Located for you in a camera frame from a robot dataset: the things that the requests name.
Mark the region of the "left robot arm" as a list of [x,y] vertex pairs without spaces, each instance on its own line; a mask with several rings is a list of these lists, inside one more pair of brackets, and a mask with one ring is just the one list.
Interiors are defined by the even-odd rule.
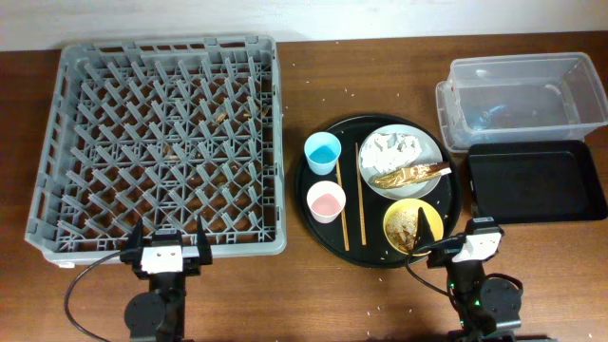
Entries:
[[160,229],[149,245],[143,242],[139,220],[122,248],[120,261],[135,276],[149,282],[149,289],[135,295],[124,310],[124,323],[131,341],[182,341],[185,326],[186,278],[199,276],[200,267],[213,263],[212,249],[197,220],[195,256],[183,254],[181,231]]

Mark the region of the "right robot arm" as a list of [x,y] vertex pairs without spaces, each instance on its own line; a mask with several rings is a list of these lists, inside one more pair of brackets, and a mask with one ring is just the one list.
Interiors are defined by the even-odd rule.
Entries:
[[415,279],[446,296],[461,324],[447,334],[449,341],[514,341],[521,325],[523,284],[504,274],[488,274],[484,263],[493,258],[504,231],[491,217],[473,218],[465,231],[435,240],[430,221],[418,211],[415,254],[427,255],[427,266],[446,270],[446,287],[441,290],[415,273]]

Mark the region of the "white napkin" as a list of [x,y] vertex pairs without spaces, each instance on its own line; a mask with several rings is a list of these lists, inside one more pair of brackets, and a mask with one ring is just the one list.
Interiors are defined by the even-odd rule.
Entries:
[[372,133],[360,152],[361,167],[387,174],[411,165],[421,153],[421,144],[414,136]]

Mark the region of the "blue plastic cup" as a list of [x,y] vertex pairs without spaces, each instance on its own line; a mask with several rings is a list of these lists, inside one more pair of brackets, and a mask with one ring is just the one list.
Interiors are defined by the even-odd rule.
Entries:
[[329,132],[313,133],[304,144],[304,154],[310,169],[319,176],[330,174],[341,154],[341,142]]

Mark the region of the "yellow bowl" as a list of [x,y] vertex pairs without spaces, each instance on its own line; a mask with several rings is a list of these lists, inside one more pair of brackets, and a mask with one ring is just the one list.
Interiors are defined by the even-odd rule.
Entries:
[[400,254],[413,255],[414,257],[421,257],[421,256],[425,256],[428,254],[428,252],[413,252],[413,251],[408,254],[405,254],[405,253],[397,250],[390,243],[390,241],[388,239],[388,235],[386,233],[387,220],[392,213],[394,213],[395,211],[403,210],[403,211],[407,211],[407,212],[413,212],[417,215],[418,209],[420,207],[422,207],[426,213],[428,222],[430,224],[430,228],[435,237],[435,241],[438,241],[443,237],[444,224],[443,224],[441,216],[439,215],[439,213],[437,212],[437,210],[435,208],[433,208],[429,203],[427,203],[423,200],[420,200],[420,199],[400,199],[389,207],[389,209],[386,211],[386,213],[384,215],[384,219],[383,219],[383,231],[384,231],[385,237],[386,237],[387,241],[389,242],[389,245],[395,251],[399,252]]

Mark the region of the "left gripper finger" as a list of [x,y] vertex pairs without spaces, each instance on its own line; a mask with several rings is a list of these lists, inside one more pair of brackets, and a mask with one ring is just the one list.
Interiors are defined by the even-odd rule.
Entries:
[[127,248],[136,250],[143,246],[143,219],[139,218],[127,240]]
[[210,252],[211,245],[205,234],[205,229],[202,225],[201,216],[197,216],[197,248],[200,252]]

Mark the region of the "wooden chopstick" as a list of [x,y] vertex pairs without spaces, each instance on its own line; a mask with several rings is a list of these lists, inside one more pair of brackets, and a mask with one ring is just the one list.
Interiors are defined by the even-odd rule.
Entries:
[[349,239],[349,233],[348,233],[348,222],[346,219],[346,212],[345,212],[345,210],[346,210],[346,193],[343,188],[343,181],[342,181],[342,176],[341,176],[341,168],[340,168],[339,159],[336,160],[335,169],[336,169],[337,183],[340,186],[340,189],[342,190],[342,195],[343,195],[343,203],[341,204],[342,210],[340,212],[340,217],[341,217],[342,233],[343,233],[343,240],[344,240],[344,248],[345,248],[345,251],[348,252],[350,250],[350,239]]
[[358,197],[358,209],[359,209],[359,221],[360,221],[360,235],[361,244],[367,245],[367,232],[365,222],[365,206],[363,201],[363,187],[361,181],[360,164],[359,164],[359,144],[355,143],[355,166],[356,166],[356,183],[357,183],[357,197]]

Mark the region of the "food scraps pile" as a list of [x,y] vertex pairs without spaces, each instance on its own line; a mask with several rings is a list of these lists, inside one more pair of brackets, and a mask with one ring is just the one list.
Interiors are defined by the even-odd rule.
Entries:
[[413,212],[395,211],[386,224],[390,243],[399,251],[408,254],[413,251],[417,234],[418,216]]

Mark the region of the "pink plastic cup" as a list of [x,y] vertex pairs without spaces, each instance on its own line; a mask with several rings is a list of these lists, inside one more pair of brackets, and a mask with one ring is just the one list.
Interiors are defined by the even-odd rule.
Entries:
[[342,210],[342,190],[336,182],[319,181],[309,189],[306,203],[314,220],[322,224],[331,223]]

